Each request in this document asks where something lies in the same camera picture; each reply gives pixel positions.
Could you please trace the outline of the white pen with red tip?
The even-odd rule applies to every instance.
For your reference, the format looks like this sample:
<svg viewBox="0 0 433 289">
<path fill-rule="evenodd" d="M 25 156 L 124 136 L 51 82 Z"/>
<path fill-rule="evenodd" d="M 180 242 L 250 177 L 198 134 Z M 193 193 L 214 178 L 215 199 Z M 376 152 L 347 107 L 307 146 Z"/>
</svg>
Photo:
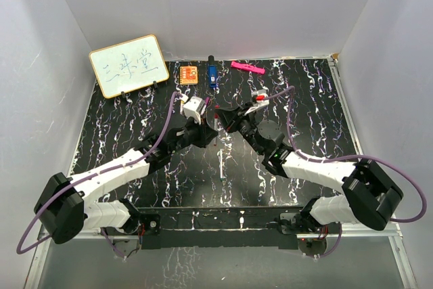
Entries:
<svg viewBox="0 0 433 289">
<path fill-rule="evenodd" d="M 216 131 L 216 137 L 213 140 L 213 145 L 217 146 L 217 141 L 218 141 L 218 121 L 214 122 L 214 130 Z"/>
</svg>

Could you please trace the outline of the white pen with purple tip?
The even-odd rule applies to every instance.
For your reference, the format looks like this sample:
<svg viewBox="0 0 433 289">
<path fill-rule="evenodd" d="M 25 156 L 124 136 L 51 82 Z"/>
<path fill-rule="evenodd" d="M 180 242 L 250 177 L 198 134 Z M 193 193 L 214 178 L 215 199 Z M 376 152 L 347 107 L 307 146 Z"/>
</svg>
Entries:
<svg viewBox="0 0 433 289">
<path fill-rule="evenodd" d="M 205 109 L 207 109 L 207 107 L 208 107 L 208 105 L 209 105 L 209 101 L 210 101 L 210 98 L 209 97 L 207 97 L 206 99 L 205 99 Z"/>
</svg>

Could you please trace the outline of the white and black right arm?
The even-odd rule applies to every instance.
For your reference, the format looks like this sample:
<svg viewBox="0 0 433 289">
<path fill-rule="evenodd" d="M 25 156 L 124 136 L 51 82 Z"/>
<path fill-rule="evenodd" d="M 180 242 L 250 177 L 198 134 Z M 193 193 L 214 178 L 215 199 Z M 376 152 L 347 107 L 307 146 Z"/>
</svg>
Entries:
<svg viewBox="0 0 433 289">
<path fill-rule="evenodd" d="M 318 232 L 330 223 L 360 223 L 382 231 L 403 199 L 403 192 L 378 163 L 366 158 L 324 162 L 314 156 L 299 157 L 284 143 L 279 125 L 257 122 L 249 108 L 216 109 L 224 130 L 238 132 L 263 157 L 270 174 L 301 179 L 337 191 L 337 196 L 313 198 L 300 211 L 303 228 Z"/>
</svg>

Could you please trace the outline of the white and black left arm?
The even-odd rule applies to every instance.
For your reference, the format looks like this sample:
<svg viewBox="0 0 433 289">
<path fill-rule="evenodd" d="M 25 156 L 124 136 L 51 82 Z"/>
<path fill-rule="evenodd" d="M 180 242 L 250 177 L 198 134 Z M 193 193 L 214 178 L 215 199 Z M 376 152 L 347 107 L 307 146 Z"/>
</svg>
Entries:
<svg viewBox="0 0 433 289">
<path fill-rule="evenodd" d="M 206 121 L 197 124 L 188 118 L 184 127 L 172 128 L 164 137 L 152 133 L 127 153 L 95 169 L 70 177 L 57 173 L 45 186 L 35 214 L 56 244 L 68 242 L 82 230 L 112 227 L 133 234 L 141 218 L 135 206 L 126 199 L 99 199 L 162 169 L 184 148 L 205 148 L 217 135 Z"/>
</svg>

